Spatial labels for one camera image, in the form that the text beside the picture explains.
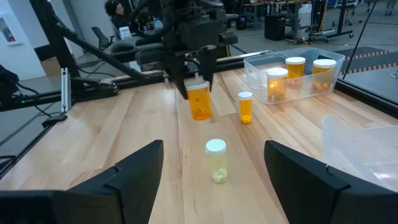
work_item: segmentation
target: pill bottle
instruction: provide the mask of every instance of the pill bottle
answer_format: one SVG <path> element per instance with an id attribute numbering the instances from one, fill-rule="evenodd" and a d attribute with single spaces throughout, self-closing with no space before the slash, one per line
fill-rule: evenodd
<path id="1" fill-rule="evenodd" d="M 313 61 L 311 94 L 326 93 L 334 84 L 336 61 L 318 59 Z"/>
<path id="2" fill-rule="evenodd" d="M 270 68 L 267 70 L 267 94 L 269 103 L 285 101 L 286 79 L 288 71 L 284 68 Z"/>
<path id="3" fill-rule="evenodd" d="M 186 88 L 193 119 L 202 121 L 211 118 L 209 81 L 189 83 Z"/>
<path id="4" fill-rule="evenodd" d="M 210 177 L 216 184 L 223 184 L 228 179 L 226 167 L 226 143 L 221 139 L 212 139 L 206 143 L 209 155 Z"/>
<path id="5" fill-rule="evenodd" d="M 250 124 L 253 94 L 249 91 L 242 91 L 238 94 L 238 98 L 241 110 L 241 123 Z"/>
<path id="6" fill-rule="evenodd" d="M 287 75 L 287 85 L 291 88 L 301 88 L 302 79 L 304 76 L 305 58 L 290 57 L 285 60 L 286 69 L 289 71 Z"/>

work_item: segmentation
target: clear plastic container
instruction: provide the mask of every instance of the clear plastic container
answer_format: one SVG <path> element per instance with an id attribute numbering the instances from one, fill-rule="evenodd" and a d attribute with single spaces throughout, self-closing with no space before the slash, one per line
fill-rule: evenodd
<path id="1" fill-rule="evenodd" d="M 216 184 L 223 184 L 228 180 L 225 152 L 226 143 L 221 139 L 212 139 L 206 143 L 206 153 L 209 155 L 210 176 Z"/>
<path id="2" fill-rule="evenodd" d="M 323 161 L 398 192 L 398 126 L 352 129 L 338 118 L 323 120 Z"/>
<path id="3" fill-rule="evenodd" d="M 287 68 L 286 59 L 291 57 L 305 58 L 304 76 L 286 79 L 285 100 L 272 102 L 268 99 L 267 71 L 270 68 Z M 318 59 L 332 59 L 336 61 L 333 69 L 333 79 L 330 81 L 329 90 L 324 93 L 332 92 L 335 88 L 338 72 L 343 65 L 345 56 L 326 50 L 316 49 L 313 47 L 303 47 L 281 52 L 274 52 L 265 55 L 257 55 L 244 59 L 245 74 L 241 75 L 241 79 L 248 85 L 250 91 L 262 103 L 272 105 L 276 103 L 298 100 L 309 96 L 324 94 L 312 92 L 313 77 L 322 76 L 325 72 L 313 74 L 313 62 Z M 290 86 L 289 83 L 301 83 L 300 87 Z"/>

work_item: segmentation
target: clear pill bottle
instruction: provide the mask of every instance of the clear pill bottle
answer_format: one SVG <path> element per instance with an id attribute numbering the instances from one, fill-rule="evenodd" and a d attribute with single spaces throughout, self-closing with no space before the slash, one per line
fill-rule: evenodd
<path id="1" fill-rule="evenodd" d="M 209 156 L 210 176 L 214 183 L 223 184 L 228 180 L 226 166 L 226 143 L 221 139 L 212 139 L 206 143 Z"/>

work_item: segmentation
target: yellow and black hazard tape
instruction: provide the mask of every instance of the yellow and black hazard tape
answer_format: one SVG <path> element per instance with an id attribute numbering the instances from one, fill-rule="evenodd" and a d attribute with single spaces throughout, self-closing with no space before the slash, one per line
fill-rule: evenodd
<path id="1" fill-rule="evenodd" d="M 378 66 L 372 66 L 372 67 L 365 67 L 365 68 L 356 68 L 356 69 L 351 69 L 347 71 L 348 74 L 352 73 L 357 73 L 357 72 L 367 72 L 367 71 L 372 71 L 372 70 L 377 70 L 377 69 L 382 69 L 382 68 L 391 68 L 391 67 L 396 67 L 397 63 L 388 63 L 384 65 L 378 65 Z"/>
<path id="2" fill-rule="evenodd" d="M 365 57 L 372 57 L 372 56 L 377 56 L 377 55 L 384 55 L 384 54 L 389 54 L 390 51 L 388 50 L 382 50 L 379 52 L 372 52 L 372 53 L 366 53 L 366 54 L 361 54 L 361 55 L 355 55 L 353 57 L 353 59 L 357 59 L 357 58 L 365 58 Z"/>

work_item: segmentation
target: cardboard box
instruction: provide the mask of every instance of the cardboard box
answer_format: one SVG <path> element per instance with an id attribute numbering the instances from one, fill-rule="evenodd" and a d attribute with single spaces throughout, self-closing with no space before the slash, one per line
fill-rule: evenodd
<path id="1" fill-rule="evenodd" d="M 56 57 L 49 58 L 41 62 L 46 75 L 60 75 L 61 66 Z"/>

